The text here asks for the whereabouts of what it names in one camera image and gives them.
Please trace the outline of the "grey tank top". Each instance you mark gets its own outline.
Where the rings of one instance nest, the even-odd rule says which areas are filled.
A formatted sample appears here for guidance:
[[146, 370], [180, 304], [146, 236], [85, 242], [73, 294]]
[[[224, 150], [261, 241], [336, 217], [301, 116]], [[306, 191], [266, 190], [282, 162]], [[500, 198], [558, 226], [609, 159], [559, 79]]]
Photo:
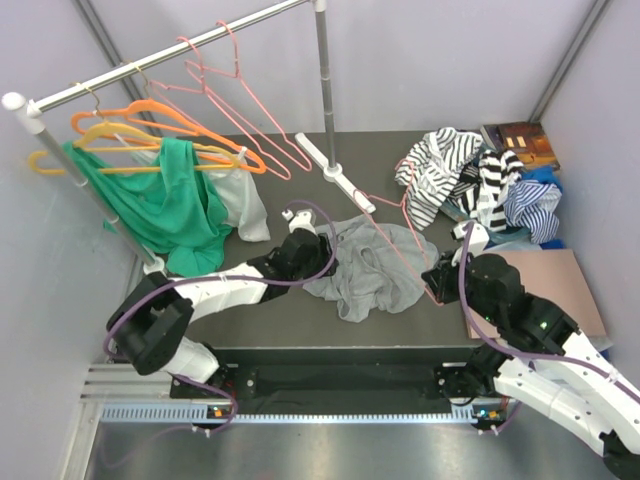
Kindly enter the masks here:
[[397, 224], [373, 224], [364, 215], [316, 230], [336, 232], [339, 266], [303, 289], [334, 301], [339, 318], [347, 322], [359, 323], [375, 309], [397, 314], [413, 306], [425, 293], [420, 275], [439, 257], [422, 234]]

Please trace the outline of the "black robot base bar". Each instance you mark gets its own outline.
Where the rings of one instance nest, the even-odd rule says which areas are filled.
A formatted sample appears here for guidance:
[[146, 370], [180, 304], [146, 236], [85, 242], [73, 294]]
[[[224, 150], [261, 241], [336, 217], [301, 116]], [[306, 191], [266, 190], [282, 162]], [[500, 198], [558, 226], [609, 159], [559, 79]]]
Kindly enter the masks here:
[[489, 396], [470, 347], [223, 348], [216, 387], [242, 414], [446, 413]]

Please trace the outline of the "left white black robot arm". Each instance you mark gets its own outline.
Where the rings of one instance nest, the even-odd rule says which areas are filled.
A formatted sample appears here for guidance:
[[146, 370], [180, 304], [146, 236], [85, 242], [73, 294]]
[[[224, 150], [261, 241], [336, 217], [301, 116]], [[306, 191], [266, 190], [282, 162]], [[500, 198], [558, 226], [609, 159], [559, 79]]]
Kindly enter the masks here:
[[107, 322], [108, 344], [142, 376], [156, 372], [188, 378], [205, 396], [226, 387], [224, 364], [211, 347], [189, 340], [188, 326], [224, 310], [257, 305], [337, 268], [335, 241], [323, 233], [297, 228], [282, 245], [235, 268], [191, 279], [161, 272], [143, 277]]

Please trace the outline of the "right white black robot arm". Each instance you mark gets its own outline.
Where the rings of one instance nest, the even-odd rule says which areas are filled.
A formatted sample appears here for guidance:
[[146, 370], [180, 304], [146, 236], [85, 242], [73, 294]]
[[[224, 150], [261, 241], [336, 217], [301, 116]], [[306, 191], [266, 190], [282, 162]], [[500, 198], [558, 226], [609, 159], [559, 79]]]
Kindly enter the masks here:
[[442, 256], [422, 275], [438, 301], [460, 301], [496, 328], [462, 366], [435, 378], [448, 399], [501, 396], [536, 410], [581, 439], [618, 479], [639, 476], [639, 390], [556, 303], [528, 292], [494, 254]]

